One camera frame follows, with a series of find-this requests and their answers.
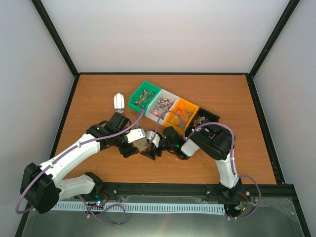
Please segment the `orange candy bin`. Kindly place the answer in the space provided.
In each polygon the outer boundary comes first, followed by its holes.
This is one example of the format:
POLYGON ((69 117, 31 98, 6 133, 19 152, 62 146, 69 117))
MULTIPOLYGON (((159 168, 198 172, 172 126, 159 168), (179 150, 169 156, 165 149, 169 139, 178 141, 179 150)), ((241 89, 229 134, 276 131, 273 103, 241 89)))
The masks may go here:
POLYGON ((173 113, 168 113, 166 115, 166 121, 164 122, 164 126, 172 126, 180 135, 183 135, 183 133, 188 128, 190 122, 192 121, 194 115, 197 113, 198 109, 199 106, 183 98, 180 98, 171 110, 181 117, 182 121, 185 124, 185 127, 183 127, 183 123, 173 113))

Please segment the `black candy bin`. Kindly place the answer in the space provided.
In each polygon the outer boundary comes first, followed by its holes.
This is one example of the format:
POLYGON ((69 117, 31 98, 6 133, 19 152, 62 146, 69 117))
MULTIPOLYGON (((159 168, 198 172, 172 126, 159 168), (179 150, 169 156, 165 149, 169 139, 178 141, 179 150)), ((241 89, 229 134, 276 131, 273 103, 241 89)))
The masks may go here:
POLYGON ((188 137, 192 130, 195 129, 197 126, 203 124, 204 122, 218 122, 220 116, 205 110, 202 107, 199 107, 198 111, 194 114, 191 121, 188 123, 188 126, 185 131, 185 136, 188 137))

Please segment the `metal scoop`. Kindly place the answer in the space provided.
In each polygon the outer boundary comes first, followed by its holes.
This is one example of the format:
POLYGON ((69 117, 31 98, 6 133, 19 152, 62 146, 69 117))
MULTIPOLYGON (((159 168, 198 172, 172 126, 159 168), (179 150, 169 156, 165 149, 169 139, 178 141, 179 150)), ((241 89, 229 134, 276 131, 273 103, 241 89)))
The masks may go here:
POLYGON ((121 93, 114 95, 114 110, 118 113, 123 113, 125 110, 124 96, 121 93))

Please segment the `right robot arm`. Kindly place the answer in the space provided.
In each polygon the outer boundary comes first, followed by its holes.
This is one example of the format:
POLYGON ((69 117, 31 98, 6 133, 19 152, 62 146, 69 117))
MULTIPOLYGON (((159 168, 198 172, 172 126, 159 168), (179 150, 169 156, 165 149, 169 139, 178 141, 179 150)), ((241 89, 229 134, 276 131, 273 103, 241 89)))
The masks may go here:
POLYGON ((226 125, 219 122, 204 122, 183 138, 172 127, 166 127, 162 134, 148 131, 148 147, 140 152, 152 160, 167 151, 181 160, 187 160, 198 150, 204 151, 216 161, 220 175, 220 193, 223 198, 232 200, 241 186, 241 178, 235 169, 235 135, 226 125))

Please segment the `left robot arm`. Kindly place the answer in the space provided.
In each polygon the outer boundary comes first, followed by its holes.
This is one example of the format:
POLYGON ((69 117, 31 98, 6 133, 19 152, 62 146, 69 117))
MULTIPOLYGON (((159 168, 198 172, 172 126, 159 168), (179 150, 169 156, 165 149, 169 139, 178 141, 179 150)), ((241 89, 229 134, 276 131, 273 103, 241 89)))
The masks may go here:
POLYGON ((77 195, 102 199, 103 181, 96 174, 86 172, 71 179, 65 176, 88 157, 109 147, 118 147, 124 157, 137 153, 132 143, 146 138, 146 133, 135 125, 129 118, 114 113, 109 121, 91 126, 62 153, 40 165, 30 163, 24 170, 21 197, 40 214, 51 210, 57 202, 77 195))

